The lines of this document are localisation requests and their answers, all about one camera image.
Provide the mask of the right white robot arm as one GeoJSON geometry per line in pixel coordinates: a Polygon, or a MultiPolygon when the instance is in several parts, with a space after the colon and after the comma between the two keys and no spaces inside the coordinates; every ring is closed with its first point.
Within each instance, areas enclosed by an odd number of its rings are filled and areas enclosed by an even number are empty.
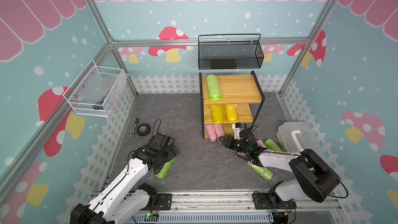
{"type": "Polygon", "coordinates": [[[333,169],[312,149],[274,151],[256,142],[252,128],[240,126],[234,132],[234,136],[221,136],[220,143],[236,151],[238,157],[255,169],[264,170],[265,178],[270,177],[268,168],[291,172],[295,176],[291,181],[278,182],[268,191],[268,202],[272,207],[303,197],[321,203],[331,196],[337,186],[343,184],[333,169]]]}

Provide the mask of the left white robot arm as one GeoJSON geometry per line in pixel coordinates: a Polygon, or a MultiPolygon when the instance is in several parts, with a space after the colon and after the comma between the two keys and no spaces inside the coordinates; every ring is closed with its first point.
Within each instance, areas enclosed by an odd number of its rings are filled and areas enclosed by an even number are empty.
{"type": "Polygon", "coordinates": [[[144,146],[129,153],[126,167],[89,203],[79,203],[70,214],[71,224],[123,224],[142,209],[158,210],[157,189],[141,184],[130,190],[153,170],[158,174],[165,165],[179,155],[175,139],[156,133],[144,146]]]}

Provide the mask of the yellow trash bag roll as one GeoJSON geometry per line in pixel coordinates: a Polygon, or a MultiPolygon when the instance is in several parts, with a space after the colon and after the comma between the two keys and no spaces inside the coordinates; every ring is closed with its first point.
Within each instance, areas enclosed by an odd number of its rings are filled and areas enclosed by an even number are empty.
{"type": "Polygon", "coordinates": [[[238,122],[238,116],[237,116],[236,108],[237,108],[237,104],[227,104],[227,105],[225,105],[227,121],[228,122],[233,122],[233,123],[238,122]]]}
{"type": "Polygon", "coordinates": [[[212,114],[212,121],[214,124],[223,123],[223,111],[221,105],[210,105],[209,106],[212,114]]]}

